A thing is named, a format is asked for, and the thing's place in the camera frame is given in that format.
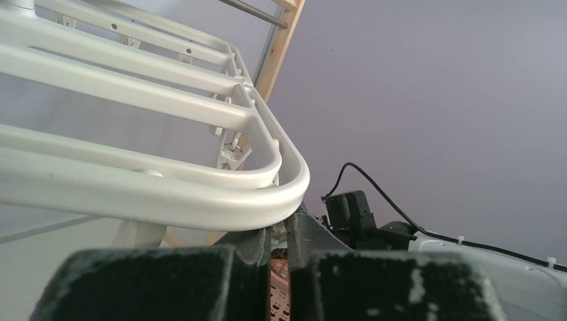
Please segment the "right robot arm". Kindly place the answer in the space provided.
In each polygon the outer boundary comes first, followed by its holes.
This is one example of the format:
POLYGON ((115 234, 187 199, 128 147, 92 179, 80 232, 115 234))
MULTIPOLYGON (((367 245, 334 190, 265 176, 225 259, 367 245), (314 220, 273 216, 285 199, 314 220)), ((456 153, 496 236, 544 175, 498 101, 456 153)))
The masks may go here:
POLYGON ((536 259, 419 228, 406 221, 377 226, 363 191, 322 197, 323 224, 354 250, 447 252, 480 263, 513 320, 566 319, 566 265, 555 257, 536 259))

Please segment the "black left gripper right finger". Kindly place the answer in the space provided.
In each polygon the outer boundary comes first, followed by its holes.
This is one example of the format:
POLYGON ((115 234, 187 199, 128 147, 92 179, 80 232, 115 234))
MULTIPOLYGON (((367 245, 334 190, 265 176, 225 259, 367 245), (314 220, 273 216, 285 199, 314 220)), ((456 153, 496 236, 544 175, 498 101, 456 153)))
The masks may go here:
POLYGON ((491 280, 458 253, 354 251, 299 207, 285 222, 292 320, 506 320, 491 280))

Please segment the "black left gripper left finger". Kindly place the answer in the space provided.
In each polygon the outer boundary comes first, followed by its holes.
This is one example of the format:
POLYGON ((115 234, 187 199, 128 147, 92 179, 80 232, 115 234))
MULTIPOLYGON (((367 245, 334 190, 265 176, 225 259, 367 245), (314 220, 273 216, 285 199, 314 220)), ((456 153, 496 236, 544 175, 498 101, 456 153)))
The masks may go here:
POLYGON ((32 320, 268 320, 271 230, 226 233, 208 247, 73 253, 32 320))

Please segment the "white plastic clip hanger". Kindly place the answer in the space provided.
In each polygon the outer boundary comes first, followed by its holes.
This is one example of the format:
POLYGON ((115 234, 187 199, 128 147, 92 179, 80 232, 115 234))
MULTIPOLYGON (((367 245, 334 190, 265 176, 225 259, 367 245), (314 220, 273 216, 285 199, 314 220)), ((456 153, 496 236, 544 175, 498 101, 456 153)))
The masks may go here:
POLYGON ((254 86, 268 32, 216 1, 2 1, 1 240, 287 219, 310 172, 254 86))

